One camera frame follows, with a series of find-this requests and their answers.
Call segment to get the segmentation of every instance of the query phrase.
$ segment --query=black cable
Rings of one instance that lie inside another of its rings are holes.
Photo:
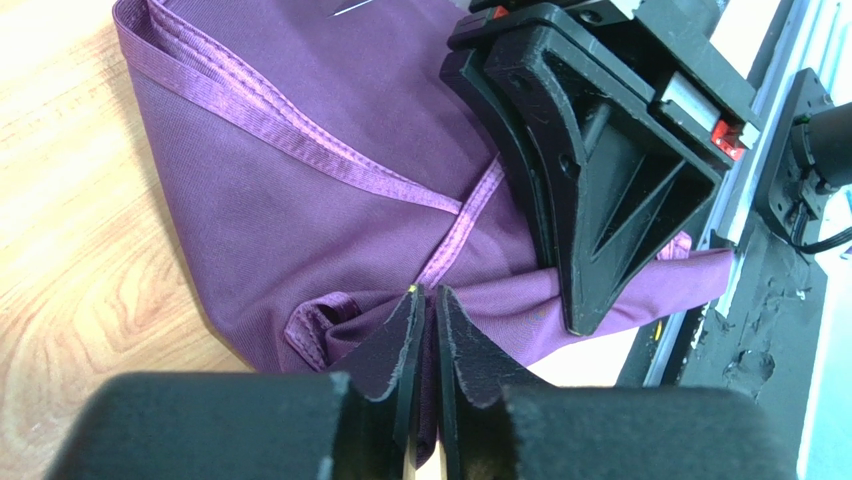
[[[796,250],[807,254],[807,255],[816,255],[817,253],[822,253],[827,250],[831,250],[832,248],[837,248],[844,243],[852,242],[852,227],[847,228],[846,230],[834,235],[833,237],[826,238],[825,240],[821,240],[817,243],[812,243],[810,245],[801,245],[802,236],[805,233],[805,224],[807,221],[801,221],[802,219],[807,218],[807,213],[805,212],[805,203],[799,203],[799,212],[798,217],[796,218],[796,226],[793,227],[793,241],[790,242],[790,245],[793,246]]]

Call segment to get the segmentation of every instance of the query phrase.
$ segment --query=wooden table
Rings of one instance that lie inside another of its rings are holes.
[[[113,0],[0,2],[0,478],[129,370],[248,370],[188,280]]]

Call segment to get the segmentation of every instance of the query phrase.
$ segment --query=wood grain surface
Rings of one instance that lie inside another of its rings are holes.
[[[0,478],[132,370],[247,370],[206,323],[110,10],[0,1]]]

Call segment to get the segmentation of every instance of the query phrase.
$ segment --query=red component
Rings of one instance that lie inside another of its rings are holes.
[[[743,158],[745,145],[740,143],[740,131],[728,125],[724,120],[719,120],[716,123],[713,133],[710,134],[710,141],[713,142],[713,145],[719,147],[719,150],[725,152],[725,155],[731,157],[733,161],[736,162]]]
[[[491,20],[497,20],[500,17],[505,17],[509,14],[509,11],[506,10],[505,7],[499,6],[494,9],[494,15],[491,16]]]

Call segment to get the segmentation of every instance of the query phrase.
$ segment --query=purple apron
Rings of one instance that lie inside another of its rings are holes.
[[[536,267],[494,146],[438,79],[464,12],[447,0],[376,0],[331,17],[328,3],[115,6],[213,325],[258,371],[322,371],[409,285],[442,283],[524,365],[580,341],[562,328],[556,272]],[[721,295],[731,252],[688,249],[681,237],[661,252],[595,336]],[[421,459],[434,418],[423,425]]]

